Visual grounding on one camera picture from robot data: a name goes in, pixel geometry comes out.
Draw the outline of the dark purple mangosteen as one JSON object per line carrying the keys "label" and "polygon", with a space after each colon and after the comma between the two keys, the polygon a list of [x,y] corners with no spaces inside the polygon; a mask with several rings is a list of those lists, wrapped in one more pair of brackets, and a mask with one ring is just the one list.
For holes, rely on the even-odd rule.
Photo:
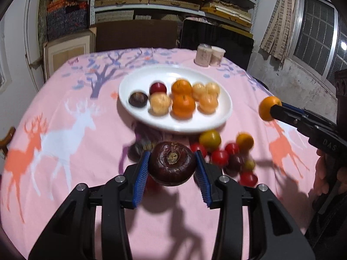
{"label": "dark purple mangosteen", "polygon": [[172,141],[158,143],[151,152],[148,172],[160,185],[175,187],[188,181],[196,170],[193,152]]}

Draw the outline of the framed board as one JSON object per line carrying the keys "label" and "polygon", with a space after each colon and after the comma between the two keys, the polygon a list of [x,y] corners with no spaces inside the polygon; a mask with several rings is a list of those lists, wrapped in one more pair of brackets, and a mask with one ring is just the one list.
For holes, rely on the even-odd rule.
{"label": "framed board", "polygon": [[68,60],[74,63],[78,56],[95,52],[96,32],[92,28],[46,42],[43,47],[45,82]]}

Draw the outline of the orange mandarin back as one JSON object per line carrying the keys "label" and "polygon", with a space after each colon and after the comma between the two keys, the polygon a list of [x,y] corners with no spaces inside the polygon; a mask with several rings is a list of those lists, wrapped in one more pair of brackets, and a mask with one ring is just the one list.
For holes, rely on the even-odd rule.
{"label": "orange mandarin back", "polygon": [[173,95],[191,95],[192,85],[186,79],[178,79],[171,86]]}

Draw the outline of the small orange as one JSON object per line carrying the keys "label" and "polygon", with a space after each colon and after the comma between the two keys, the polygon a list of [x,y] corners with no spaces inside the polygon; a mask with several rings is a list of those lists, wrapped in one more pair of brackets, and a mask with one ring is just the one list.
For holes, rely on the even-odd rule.
{"label": "small orange", "polygon": [[282,106],[281,100],[275,96],[268,96],[260,102],[258,114],[263,121],[270,122],[273,120],[273,117],[270,114],[270,109],[274,105]]}

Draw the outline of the pink deer tablecloth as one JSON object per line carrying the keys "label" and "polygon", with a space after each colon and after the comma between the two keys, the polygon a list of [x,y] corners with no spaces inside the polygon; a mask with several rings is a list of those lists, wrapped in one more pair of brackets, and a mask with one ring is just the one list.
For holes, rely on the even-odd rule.
{"label": "pink deer tablecloth", "polygon": [[202,68],[185,49],[138,48],[72,58],[48,80],[25,112],[9,147],[2,175],[2,227],[17,250],[29,255],[70,191],[84,182],[105,184],[130,164],[128,148],[146,135],[189,144],[190,138],[138,123],[119,102],[119,84],[135,69],[184,66],[218,82],[233,112],[220,131],[222,143],[247,132],[259,182],[269,186],[305,231],[312,219],[316,150],[297,130],[263,122],[258,105],[268,91],[228,59]]}

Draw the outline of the pale yellow fruit right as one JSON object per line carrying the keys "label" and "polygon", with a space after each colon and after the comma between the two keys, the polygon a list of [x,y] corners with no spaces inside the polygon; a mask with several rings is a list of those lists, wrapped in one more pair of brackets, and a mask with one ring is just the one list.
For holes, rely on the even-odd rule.
{"label": "pale yellow fruit right", "polygon": [[212,96],[215,96],[216,98],[219,96],[220,94],[220,86],[215,83],[215,82],[209,82],[205,85],[206,88],[206,92],[207,94],[210,94]]}

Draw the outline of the paper cup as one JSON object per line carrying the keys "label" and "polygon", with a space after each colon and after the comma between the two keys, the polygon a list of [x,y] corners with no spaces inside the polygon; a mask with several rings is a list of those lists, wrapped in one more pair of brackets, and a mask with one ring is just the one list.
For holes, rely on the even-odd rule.
{"label": "paper cup", "polygon": [[220,66],[225,54],[225,50],[217,46],[211,46],[211,48],[212,48],[212,55],[211,55],[210,65]]}

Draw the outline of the black chair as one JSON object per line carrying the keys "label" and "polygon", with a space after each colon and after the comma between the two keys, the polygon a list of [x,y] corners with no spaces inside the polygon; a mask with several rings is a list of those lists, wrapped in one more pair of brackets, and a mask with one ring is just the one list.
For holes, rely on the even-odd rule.
{"label": "black chair", "polygon": [[220,26],[186,19],[183,21],[180,48],[196,50],[200,44],[224,49],[225,58],[246,70],[254,47],[254,40]]}

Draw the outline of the orange mandarin front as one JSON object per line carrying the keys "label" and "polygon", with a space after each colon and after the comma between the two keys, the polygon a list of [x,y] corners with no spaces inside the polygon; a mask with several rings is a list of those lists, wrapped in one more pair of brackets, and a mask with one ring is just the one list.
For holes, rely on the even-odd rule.
{"label": "orange mandarin front", "polygon": [[174,96],[172,102],[173,115],[179,119],[189,119],[195,111],[196,104],[192,96],[179,94]]}

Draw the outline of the red cherry tomato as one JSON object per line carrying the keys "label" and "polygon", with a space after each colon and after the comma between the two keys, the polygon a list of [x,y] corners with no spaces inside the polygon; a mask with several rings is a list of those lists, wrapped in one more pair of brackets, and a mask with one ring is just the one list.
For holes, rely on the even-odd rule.
{"label": "red cherry tomato", "polygon": [[211,153],[211,163],[218,166],[219,168],[224,168],[228,165],[229,154],[224,150],[216,150]]}
{"label": "red cherry tomato", "polygon": [[197,142],[190,144],[190,149],[193,153],[195,153],[196,151],[200,151],[203,157],[206,157],[208,154],[206,148],[202,144]]}
{"label": "red cherry tomato", "polygon": [[239,175],[239,183],[246,187],[255,187],[258,183],[258,176],[251,171],[241,172]]}

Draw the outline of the white oval plate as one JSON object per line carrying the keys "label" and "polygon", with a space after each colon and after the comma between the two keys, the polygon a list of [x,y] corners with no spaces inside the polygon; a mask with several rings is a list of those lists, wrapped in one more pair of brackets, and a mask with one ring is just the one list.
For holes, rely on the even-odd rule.
{"label": "white oval plate", "polygon": [[[196,108],[188,119],[179,119],[174,116],[172,109],[163,116],[155,116],[151,112],[151,105],[134,107],[129,103],[129,97],[134,92],[149,92],[151,84],[163,83],[167,88],[167,95],[173,99],[171,86],[176,80],[185,79],[190,84],[201,82],[207,84],[215,82],[220,87],[218,106],[213,114],[203,114]],[[119,100],[124,109],[136,120],[153,128],[171,133],[194,134],[214,128],[219,128],[230,118],[233,112],[233,103],[226,89],[207,75],[206,71],[199,71],[179,65],[149,65],[137,68],[126,75],[119,84]]]}

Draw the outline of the dark mangosteen on table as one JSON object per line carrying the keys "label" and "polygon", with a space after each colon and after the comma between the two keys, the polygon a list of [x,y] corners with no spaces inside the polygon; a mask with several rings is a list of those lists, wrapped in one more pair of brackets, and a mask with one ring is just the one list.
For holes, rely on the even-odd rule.
{"label": "dark mangosteen on table", "polygon": [[138,162],[144,152],[152,151],[157,144],[158,144],[158,141],[156,141],[156,140],[150,140],[148,138],[142,138],[142,139],[134,142],[128,148],[128,158],[131,161]]}

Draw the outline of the red plum on plate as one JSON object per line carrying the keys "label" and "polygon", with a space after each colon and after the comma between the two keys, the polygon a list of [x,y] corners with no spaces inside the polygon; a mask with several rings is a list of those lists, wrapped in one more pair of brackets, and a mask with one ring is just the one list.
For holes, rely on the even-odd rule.
{"label": "red plum on plate", "polygon": [[162,82],[155,82],[149,88],[149,94],[167,93],[167,88]]}

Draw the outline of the dark mangosteen on plate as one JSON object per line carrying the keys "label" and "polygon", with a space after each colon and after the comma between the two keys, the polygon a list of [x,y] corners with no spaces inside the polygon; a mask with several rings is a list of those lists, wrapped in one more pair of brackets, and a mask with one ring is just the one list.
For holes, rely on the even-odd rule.
{"label": "dark mangosteen on plate", "polygon": [[136,108],[145,107],[147,105],[147,101],[148,96],[143,92],[133,92],[128,99],[129,104]]}

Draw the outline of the wooden chair left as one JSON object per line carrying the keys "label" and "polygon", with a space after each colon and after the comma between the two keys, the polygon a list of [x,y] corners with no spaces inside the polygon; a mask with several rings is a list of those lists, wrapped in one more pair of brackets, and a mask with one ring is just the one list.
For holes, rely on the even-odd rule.
{"label": "wooden chair left", "polygon": [[12,126],[6,136],[0,140],[0,149],[3,152],[4,156],[8,154],[8,146],[11,143],[13,136],[15,134],[16,128]]}

